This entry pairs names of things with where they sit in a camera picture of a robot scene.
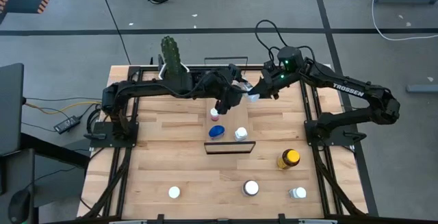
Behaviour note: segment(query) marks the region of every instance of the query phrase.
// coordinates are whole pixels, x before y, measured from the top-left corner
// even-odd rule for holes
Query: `wooden table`
[[[127,71],[128,66],[113,66],[108,85],[126,80]],[[148,72],[144,79],[156,74]],[[255,84],[260,72],[248,71],[246,76]],[[318,91],[324,112],[342,112],[337,91]],[[165,219],[276,219],[279,213],[286,218],[323,217],[315,164],[303,127],[299,84],[282,89],[280,99],[248,102],[247,108],[248,140],[257,142],[252,153],[207,155],[203,146],[207,136],[205,99],[141,98],[140,130],[132,151],[123,219],[156,219],[158,214],[165,214]],[[289,148],[299,151],[300,163],[279,170],[276,157]],[[82,193],[89,205],[107,186],[113,150],[106,148],[90,162]],[[331,147],[331,154],[339,185],[366,212],[353,154],[342,147]],[[242,195],[242,184],[250,179],[259,183],[255,197]],[[178,199],[168,196],[171,186],[180,187]],[[307,190],[307,198],[290,198],[288,190],[299,186]],[[334,213],[333,196],[326,186]],[[118,189],[114,192],[110,214],[115,213]],[[87,211],[81,204],[78,216]]]

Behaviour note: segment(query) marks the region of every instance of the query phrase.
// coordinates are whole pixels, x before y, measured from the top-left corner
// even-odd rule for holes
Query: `white cable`
[[[374,18],[374,0],[371,1],[371,15],[372,15],[372,22],[374,24],[374,28],[376,28],[377,32],[386,40],[401,41],[401,40],[412,40],[412,39],[429,39],[429,38],[438,37],[438,35],[433,35],[433,36],[418,36],[418,37],[411,37],[411,38],[388,38],[382,34],[382,32],[378,29],[378,27],[376,25],[376,19]]]

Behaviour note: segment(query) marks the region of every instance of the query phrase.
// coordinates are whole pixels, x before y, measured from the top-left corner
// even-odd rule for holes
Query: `cactus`
[[[178,45],[170,36],[165,36],[162,39],[162,52],[166,63],[165,78],[169,79],[181,76],[183,69],[181,68]]]

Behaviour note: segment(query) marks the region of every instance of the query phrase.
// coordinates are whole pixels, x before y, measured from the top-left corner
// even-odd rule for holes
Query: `power adapter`
[[[70,118],[62,121],[61,123],[55,125],[53,128],[59,134],[63,134],[64,132],[70,131],[72,128],[80,124],[81,120],[76,116],[71,116]]]

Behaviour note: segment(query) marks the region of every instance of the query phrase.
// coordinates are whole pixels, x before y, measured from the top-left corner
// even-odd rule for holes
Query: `concrete floor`
[[[187,29],[254,27],[264,18],[279,27],[322,28],[316,0],[108,0],[121,29]],[[372,28],[371,0],[324,0],[332,28]],[[376,6],[376,22],[384,28],[437,28],[438,5]],[[51,0],[44,14],[8,14],[0,30],[114,29],[104,0]],[[133,64],[148,64],[159,53],[164,35],[124,35]],[[177,34],[186,64],[204,57],[248,56],[249,63],[268,59],[253,34]],[[389,35],[394,38],[404,34]],[[276,34],[262,34],[268,45],[280,45]],[[283,34],[290,45],[313,47],[317,60],[332,64],[324,34]],[[390,88],[401,103],[400,120],[391,126],[359,125],[376,204],[381,216],[438,220],[438,95],[406,93],[407,84],[438,81],[438,38],[389,42],[376,34],[335,34],[345,75]],[[111,65],[126,64],[120,38],[109,36],[0,36],[0,65],[25,64],[26,97],[100,97]],[[430,83],[428,77],[436,80]],[[38,105],[61,108],[71,102]],[[353,105],[365,105],[352,99]],[[86,107],[71,109],[81,114]],[[23,108],[23,121],[53,127],[62,116]],[[81,139],[84,124],[59,136],[23,126],[23,130],[57,145]],[[62,177],[77,175],[65,173]],[[72,184],[80,192],[81,182]],[[41,208],[42,222],[73,219],[79,198],[73,196]]]

